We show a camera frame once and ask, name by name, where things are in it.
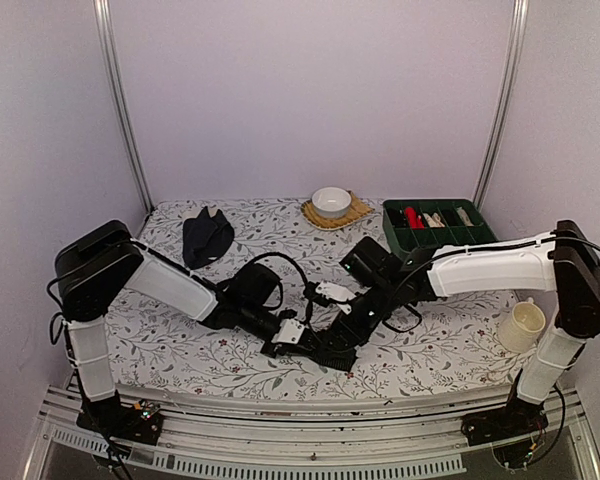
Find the black striped underwear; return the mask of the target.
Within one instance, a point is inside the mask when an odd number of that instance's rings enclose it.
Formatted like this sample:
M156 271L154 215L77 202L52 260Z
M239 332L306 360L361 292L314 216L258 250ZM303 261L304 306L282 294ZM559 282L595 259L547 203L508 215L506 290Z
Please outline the black striped underwear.
M318 331L306 329L298 347L318 365L343 372L349 372L357 360L355 346L343 330L334 326Z

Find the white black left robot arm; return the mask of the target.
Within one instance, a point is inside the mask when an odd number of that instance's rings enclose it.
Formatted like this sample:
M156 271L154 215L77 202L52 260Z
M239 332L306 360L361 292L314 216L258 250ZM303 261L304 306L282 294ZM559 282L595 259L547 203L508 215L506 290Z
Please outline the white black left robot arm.
M104 317L123 290L161 302L209 329L240 328L262 340L268 356L310 356L317 348L301 322L268 305L281 280L256 261L214 284L133 239L124 223L112 220L62 249L54 268L56 277L48 286L58 290L52 298L64 318L84 415L108 434L150 417L122 405L110 368Z

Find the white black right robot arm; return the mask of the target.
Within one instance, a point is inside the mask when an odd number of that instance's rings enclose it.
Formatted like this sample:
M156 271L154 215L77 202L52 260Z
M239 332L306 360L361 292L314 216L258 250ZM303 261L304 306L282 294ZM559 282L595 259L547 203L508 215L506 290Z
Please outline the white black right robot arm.
M536 355L517 374L504 406L468 414L461 431L470 445L530 434L547 427L544 402L562 373L600 334L600 247L577 224L562 220L535 237L474 246L447 245L405 263L370 237L341 266L366 291L318 333L314 360L348 371L355 350L400 307L461 293L496 290L554 292L558 309Z

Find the dark navy underwear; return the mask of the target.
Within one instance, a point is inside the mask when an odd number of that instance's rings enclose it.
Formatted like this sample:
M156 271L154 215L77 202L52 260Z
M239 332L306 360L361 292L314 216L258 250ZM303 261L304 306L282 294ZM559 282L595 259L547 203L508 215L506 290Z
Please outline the dark navy underwear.
M219 209L208 206L183 223L182 257L192 269L203 268L224 256L235 237L233 226Z

